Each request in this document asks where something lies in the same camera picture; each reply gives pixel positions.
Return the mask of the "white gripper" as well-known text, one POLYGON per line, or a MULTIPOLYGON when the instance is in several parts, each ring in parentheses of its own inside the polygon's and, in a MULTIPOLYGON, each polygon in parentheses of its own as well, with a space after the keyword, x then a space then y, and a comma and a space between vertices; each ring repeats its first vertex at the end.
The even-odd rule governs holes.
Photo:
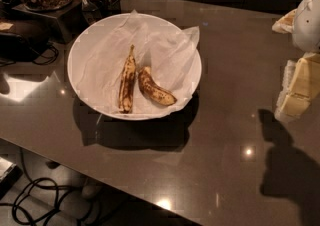
POLYGON ((298 61, 289 60, 284 68, 282 91, 275 118, 281 122, 299 119, 320 94, 320 0, 302 0, 273 25, 276 33, 292 33, 293 44, 305 53, 298 61))

